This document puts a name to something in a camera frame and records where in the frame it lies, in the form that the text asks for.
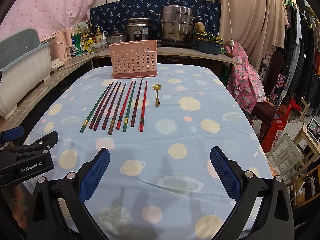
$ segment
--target green chopstick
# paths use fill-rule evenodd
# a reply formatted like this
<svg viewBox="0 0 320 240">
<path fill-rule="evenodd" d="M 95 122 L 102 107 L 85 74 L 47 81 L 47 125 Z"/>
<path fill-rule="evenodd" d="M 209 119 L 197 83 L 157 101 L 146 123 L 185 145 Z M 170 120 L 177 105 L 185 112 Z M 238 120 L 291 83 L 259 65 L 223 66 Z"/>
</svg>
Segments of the green chopstick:
<svg viewBox="0 0 320 240">
<path fill-rule="evenodd" d="M 123 129 L 122 129 L 123 132 L 127 131 L 128 119 L 129 119 L 129 114 L 130 114 L 130 107 L 131 107 L 131 103 L 132 103 L 132 97 L 133 97 L 133 92 L 134 92 L 135 86 L 136 86 L 136 81 L 133 84 L 133 88 L 132 88 L 132 92 L 131 92 L 131 96 L 130 96 L 130 100 L 129 100 L 129 104 L 128 104 L 128 108 L 127 108 L 127 113 L 125 114 Z"/>
<path fill-rule="evenodd" d="M 101 101 L 102 97 L 104 96 L 104 94 L 107 92 L 108 88 L 110 87 L 111 84 L 108 85 L 108 87 L 106 88 L 106 90 L 102 93 L 101 97 L 98 99 L 98 101 L 96 102 L 96 104 L 94 105 L 94 107 L 92 108 L 90 114 L 88 115 L 87 119 L 85 119 L 81 129 L 80 129 L 80 133 L 84 132 L 85 127 L 87 126 L 91 116 L 93 115 L 93 112 L 96 110 L 99 102 Z"/>
</svg>

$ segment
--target pink basket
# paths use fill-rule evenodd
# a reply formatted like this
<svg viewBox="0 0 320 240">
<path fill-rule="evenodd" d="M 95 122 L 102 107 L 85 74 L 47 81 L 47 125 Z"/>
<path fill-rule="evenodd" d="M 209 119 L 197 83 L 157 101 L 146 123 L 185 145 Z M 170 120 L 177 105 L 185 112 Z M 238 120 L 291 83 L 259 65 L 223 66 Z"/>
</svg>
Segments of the pink basket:
<svg viewBox="0 0 320 240">
<path fill-rule="evenodd" d="M 113 78 L 155 77 L 157 41 L 128 41 L 109 45 Z"/>
</svg>

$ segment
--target finger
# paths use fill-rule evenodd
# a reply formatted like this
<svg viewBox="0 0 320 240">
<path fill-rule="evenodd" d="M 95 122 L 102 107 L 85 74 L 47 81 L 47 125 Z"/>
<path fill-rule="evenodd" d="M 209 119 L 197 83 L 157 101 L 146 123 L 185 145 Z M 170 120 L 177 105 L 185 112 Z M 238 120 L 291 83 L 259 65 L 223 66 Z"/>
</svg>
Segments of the finger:
<svg viewBox="0 0 320 240">
<path fill-rule="evenodd" d="M 23 194 L 18 185 L 13 187 L 12 195 L 15 199 L 23 199 Z"/>
<path fill-rule="evenodd" d="M 23 206 L 20 201 L 15 201 L 12 209 L 12 216 L 14 220 L 20 222 L 23 218 Z"/>
<path fill-rule="evenodd" d="M 25 216 L 22 217 L 22 220 L 18 222 L 18 226 L 21 228 L 26 228 L 27 227 L 27 219 Z"/>
</svg>

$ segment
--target white label sticker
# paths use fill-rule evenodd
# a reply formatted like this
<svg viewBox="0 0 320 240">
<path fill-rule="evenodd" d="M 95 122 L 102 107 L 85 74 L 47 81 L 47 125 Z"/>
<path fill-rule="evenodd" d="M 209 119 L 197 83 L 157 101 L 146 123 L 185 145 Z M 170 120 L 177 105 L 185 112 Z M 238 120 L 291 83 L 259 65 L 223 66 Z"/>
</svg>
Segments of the white label sticker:
<svg viewBox="0 0 320 240">
<path fill-rule="evenodd" d="M 148 34 L 148 27 L 143 27 L 142 34 Z"/>
</svg>

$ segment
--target beige curtain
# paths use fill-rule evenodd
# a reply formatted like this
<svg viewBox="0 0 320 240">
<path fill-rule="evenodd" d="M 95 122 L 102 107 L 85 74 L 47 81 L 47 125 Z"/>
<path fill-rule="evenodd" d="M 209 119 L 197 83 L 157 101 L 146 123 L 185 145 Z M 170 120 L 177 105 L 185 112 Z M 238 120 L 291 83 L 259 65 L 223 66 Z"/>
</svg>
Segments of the beige curtain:
<svg viewBox="0 0 320 240">
<path fill-rule="evenodd" d="M 284 47 L 283 0 L 228 0 L 230 13 L 227 0 L 220 1 L 219 36 L 229 45 L 231 19 L 232 39 L 242 45 L 255 69 L 274 46 Z"/>
</svg>

